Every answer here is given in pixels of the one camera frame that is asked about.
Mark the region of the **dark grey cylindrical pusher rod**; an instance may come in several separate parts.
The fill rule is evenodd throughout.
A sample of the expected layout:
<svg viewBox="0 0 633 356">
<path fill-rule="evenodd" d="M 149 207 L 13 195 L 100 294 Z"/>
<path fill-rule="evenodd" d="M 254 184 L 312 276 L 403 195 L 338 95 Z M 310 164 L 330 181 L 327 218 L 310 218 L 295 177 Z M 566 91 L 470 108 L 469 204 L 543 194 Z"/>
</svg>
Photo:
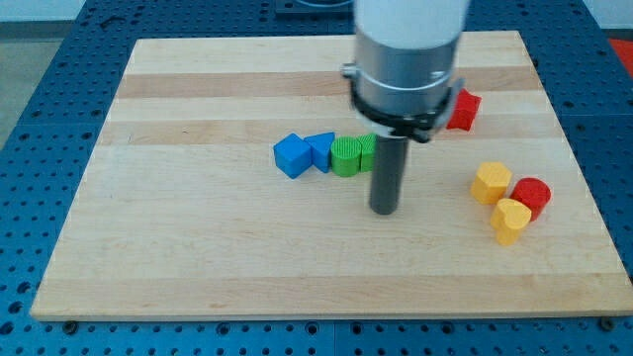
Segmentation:
<svg viewBox="0 0 633 356">
<path fill-rule="evenodd" d="M 369 199 L 376 214 L 390 215 L 398 208 L 407 149 L 407 138 L 376 138 Z"/>
</svg>

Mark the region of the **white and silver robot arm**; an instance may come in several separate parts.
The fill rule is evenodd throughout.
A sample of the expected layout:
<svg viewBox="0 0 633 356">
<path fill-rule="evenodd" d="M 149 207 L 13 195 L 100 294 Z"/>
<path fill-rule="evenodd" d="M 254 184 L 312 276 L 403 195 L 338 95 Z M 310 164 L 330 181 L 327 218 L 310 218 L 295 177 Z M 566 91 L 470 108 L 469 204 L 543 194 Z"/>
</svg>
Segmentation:
<svg viewBox="0 0 633 356">
<path fill-rule="evenodd" d="M 376 136 L 369 206 L 399 205 L 408 145 L 427 143 L 454 113 L 454 76 L 469 0 L 355 0 L 354 57 L 342 66 L 357 119 Z"/>
</svg>

